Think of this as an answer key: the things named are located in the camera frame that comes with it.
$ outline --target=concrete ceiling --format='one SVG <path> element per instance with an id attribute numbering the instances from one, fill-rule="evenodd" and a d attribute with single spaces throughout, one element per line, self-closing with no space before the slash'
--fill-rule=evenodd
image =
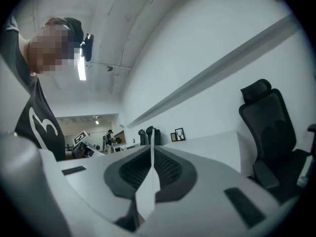
<path id="1" fill-rule="evenodd" d="M 96 120 L 99 121 L 99 124 L 111 123 L 115 115 L 105 115 L 97 116 Z M 58 123 L 94 123 L 94 116 L 75 116 L 75 117 L 61 117 L 57 118 Z"/>
<path id="2" fill-rule="evenodd" d="M 180 0 L 23 0 L 14 13 L 21 35 L 30 38 L 51 17 L 74 17 L 94 34 L 86 81 L 70 65 L 40 77 L 46 97 L 54 90 L 120 95 L 148 38 Z M 111 72 L 107 65 L 113 66 Z"/>

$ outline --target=person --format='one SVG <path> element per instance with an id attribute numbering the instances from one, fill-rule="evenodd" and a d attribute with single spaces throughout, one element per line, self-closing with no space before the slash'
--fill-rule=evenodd
<path id="1" fill-rule="evenodd" d="M 10 17 L 1 32 L 0 54 L 30 95 L 15 132 L 33 141 L 38 148 L 52 151 L 57 161 L 72 158 L 72 154 L 65 152 L 63 132 L 46 101 L 37 74 L 54 71 L 65 60 L 74 60 L 82 41 L 81 22 L 74 18 L 50 18 L 40 31 L 24 39 L 16 21 Z"/>
<path id="2" fill-rule="evenodd" d="M 112 147 L 112 143 L 115 143 L 115 140 L 111 137 L 111 134 L 112 134 L 112 130 L 109 130 L 106 134 L 106 146 L 107 146 L 107 151 L 108 151 L 108 154 L 112 154 L 114 153 L 114 149 Z"/>
<path id="3" fill-rule="evenodd" d="M 106 140 L 106 136 L 104 135 L 104 136 L 102 137 L 102 143 L 103 143 L 102 152 L 105 151 L 105 140 Z"/>

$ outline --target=small black object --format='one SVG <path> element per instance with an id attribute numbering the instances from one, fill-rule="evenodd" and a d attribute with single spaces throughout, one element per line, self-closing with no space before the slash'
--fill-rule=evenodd
<path id="1" fill-rule="evenodd" d="M 254 227 L 266 218 L 239 188 L 229 188 L 224 190 L 224 193 L 248 228 Z"/>
<path id="2" fill-rule="evenodd" d="M 81 45 L 82 55 L 86 62 L 90 61 L 92 58 L 93 41 L 94 41 L 94 35 L 87 34 L 87 36 L 84 39 L 84 44 Z"/>
<path id="3" fill-rule="evenodd" d="M 307 131 L 314 133 L 314 139 L 313 139 L 312 148 L 311 148 L 311 155 L 313 156 L 313 158 L 315 158 L 316 157 L 316 124 L 311 124 L 307 128 Z"/>
<path id="4" fill-rule="evenodd" d="M 140 145 L 143 146 L 146 144 L 145 142 L 145 131 L 143 129 L 138 131 L 138 135 L 140 136 Z"/>
<path id="5" fill-rule="evenodd" d="M 63 174 L 66 176 L 66 175 L 77 173 L 77 172 L 80 172 L 83 170 L 86 170 L 86 168 L 83 166 L 79 166 L 79 167 L 75 167 L 75 168 L 65 169 L 65 170 L 62 170 L 61 172 L 63 172 Z"/>

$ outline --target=black t-shirt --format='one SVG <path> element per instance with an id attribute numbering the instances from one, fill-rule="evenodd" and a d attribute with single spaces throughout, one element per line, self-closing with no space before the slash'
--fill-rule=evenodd
<path id="1" fill-rule="evenodd" d="M 111 134 L 108 132 L 106 137 L 107 137 L 106 144 L 111 146 L 112 145 Z"/>
<path id="2" fill-rule="evenodd" d="M 52 151 L 56 160 L 64 160 L 65 138 L 63 132 L 48 106 L 38 77 L 30 75 L 30 68 L 19 48 L 19 31 L 13 18 L 9 19 L 2 29 L 0 53 L 18 81 L 30 94 L 30 99 L 17 122 L 15 132 L 19 136 L 30 139 L 39 148 Z"/>

